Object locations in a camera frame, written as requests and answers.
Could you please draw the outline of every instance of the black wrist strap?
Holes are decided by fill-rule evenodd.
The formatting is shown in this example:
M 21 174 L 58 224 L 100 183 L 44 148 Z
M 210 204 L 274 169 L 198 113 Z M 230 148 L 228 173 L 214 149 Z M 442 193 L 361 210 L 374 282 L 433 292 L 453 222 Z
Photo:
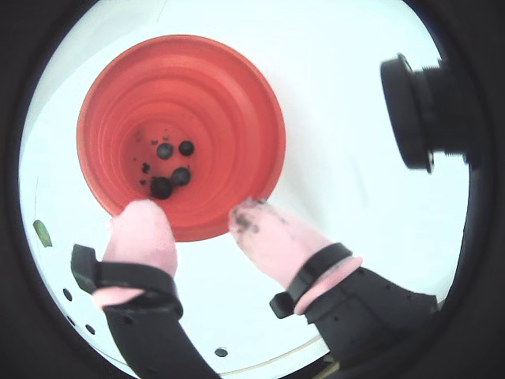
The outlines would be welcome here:
M 145 298 L 151 299 L 151 302 L 172 309 L 178 320 L 182 317 L 182 304 L 174 279 L 159 268 L 132 263 L 98 262 L 94 249 L 75 245 L 71 269 L 79 288 L 89 294 L 105 287 L 138 288 L 146 291 Z
M 331 267 L 353 254 L 342 243 L 334 243 L 315 253 L 300 268 L 286 292 L 281 292 L 270 301 L 277 318 L 294 313 L 294 307 L 312 285 Z

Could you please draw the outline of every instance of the green object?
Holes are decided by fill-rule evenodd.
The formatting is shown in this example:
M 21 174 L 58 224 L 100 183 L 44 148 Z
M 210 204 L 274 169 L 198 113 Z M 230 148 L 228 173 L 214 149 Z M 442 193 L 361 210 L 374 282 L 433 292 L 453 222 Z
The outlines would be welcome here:
M 46 226 L 40 220 L 35 220 L 33 223 L 33 227 L 37 235 L 39 236 L 40 241 L 42 242 L 42 246 L 51 247 L 53 243 L 51 242 L 51 237 L 49 236 L 49 232 L 46 229 Z

